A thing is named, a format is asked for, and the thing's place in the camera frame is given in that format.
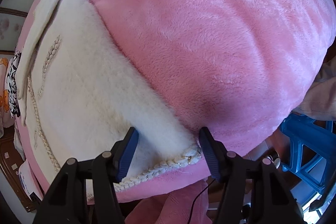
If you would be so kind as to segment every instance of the blue chair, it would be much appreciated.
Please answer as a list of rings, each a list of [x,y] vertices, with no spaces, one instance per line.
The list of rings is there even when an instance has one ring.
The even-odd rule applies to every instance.
[[[326,122],[326,129],[321,128],[305,115],[290,114],[280,125],[283,134],[290,138],[291,157],[289,165],[283,164],[283,171],[291,171],[311,186],[315,191],[323,194],[333,171],[336,169],[336,134],[332,133],[333,121]],[[301,166],[303,145],[306,145],[317,155],[307,164]],[[313,178],[309,171],[323,158],[326,165],[320,181]]]

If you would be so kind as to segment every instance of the black clamp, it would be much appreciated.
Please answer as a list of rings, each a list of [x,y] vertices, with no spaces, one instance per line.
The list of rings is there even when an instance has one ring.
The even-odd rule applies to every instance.
[[[199,143],[211,176],[226,184],[214,224],[239,224],[246,179],[253,180],[248,224],[306,223],[286,182],[269,159],[245,160],[227,151],[206,127],[199,132]]]
[[[131,127],[123,141],[94,160],[70,158],[55,177],[36,213],[33,224],[88,224],[86,180],[93,180],[99,224],[124,224],[113,183],[127,175],[139,134]]]

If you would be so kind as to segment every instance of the wooden cabinet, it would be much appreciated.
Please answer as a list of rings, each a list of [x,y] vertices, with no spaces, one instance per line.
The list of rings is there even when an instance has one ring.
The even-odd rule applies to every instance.
[[[0,168],[7,181],[21,201],[27,212],[35,210],[35,205],[28,198],[23,190],[18,169],[23,164],[23,160],[14,147],[14,126],[4,128],[4,136],[0,138]]]

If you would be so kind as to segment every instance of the white fuzzy fabric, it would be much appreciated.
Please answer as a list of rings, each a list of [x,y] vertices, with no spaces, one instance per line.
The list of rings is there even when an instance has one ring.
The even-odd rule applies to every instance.
[[[30,68],[29,64],[31,62],[31,57],[33,55],[35,46],[37,45],[44,28],[46,27],[49,19],[57,5],[59,0],[41,0],[39,5],[36,7],[34,13],[38,14],[37,20],[34,20],[34,23],[31,27],[31,31],[27,36],[25,46],[22,50],[22,55],[20,59],[20,66],[16,71],[16,86],[17,86],[17,98],[23,99],[26,94],[26,81],[28,70]],[[21,121],[24,123],[26,116],[26,106],[25,101],[21,102],[20,111],[21,111]]]
[[[44,27],[35,24],[30,32],[42,34],[35,29]],[[21,57],[26,61],[20,62],[21,73],[16,74],[21,97],[35,47],[32,40],[36,38],[28,35]],[[46,160],[50,152],[60,166],[70,157],[92,159],[123,139],[130,126],[139,131],[139,143],[117,190],[199,160],[194,136],[118,50],[88,0],[59,2],[52,24],[41,37],[28,87],[26,125],[36,160],[49,182],[58,170]],[[50,150],[37,137],[37,119]]]

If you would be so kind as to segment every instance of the braided trim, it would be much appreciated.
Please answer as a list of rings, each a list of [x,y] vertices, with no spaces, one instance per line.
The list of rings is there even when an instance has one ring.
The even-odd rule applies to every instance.
[[[54,168],[56,170],[56,172],[60,171],[60,166],[58,164],[58,161],[56,160],[50,146],[49,143],[47,141],[47,138],[44,136],[42,128],[41,128],[41,122],[40,122],[40,117],[39,117],[39,112],[37,110],[37,104],[36,104],[36,100],[34,97],[34,92],[33,92],[33,88],[32,88],[32,80],[31,80],[31,76],[30,74],[28,75],[28,91],[30,94],[30,98],[31,98],[31,102],[33,103],[34,106],[34,112],[35,112],[35,117],[36,117],[36,124],[37,124],[37,133],[40,136],[42,143],[47,151],[48,157],[51,160],[51,163],[54,165]]]
[[[159,164],[154,165],[153,168],[148,169],[138,175],[137,177],[132,177],[128,179],[123,179],[120,183],[114,183],[115,192],[124,191],[134,185],[140,184],[141,182],[151,180],[160,174],[163,174],[170,170],[176,170],[180,167],[186,167],[187,165],[197,163],[201,158],[201,149],[197,145],[184,151],[181,157],[176,157],[173,160],[162,161]],[[94,199],[94,195],[87,195],[90,200]]]
[[[47,57],[46,57],[46,59],[44,61],[44,64],[43,64],[43,67],[42,67],[42,84],[41,84],[40,89],[37,92],[37,95],[38,95],[39,98],[41,98],[42,94],[43,94],[44,83],[45,83],[45,76],[47,74],[48,66],[51,63],[51,60],[53,59],[53,57],[56,55],[61,41],[62,40],[58,36],[56,38],[56,40],[54,41],[54,43],[51,45],[51,47],[50,47],[50,49],[48,51]]]

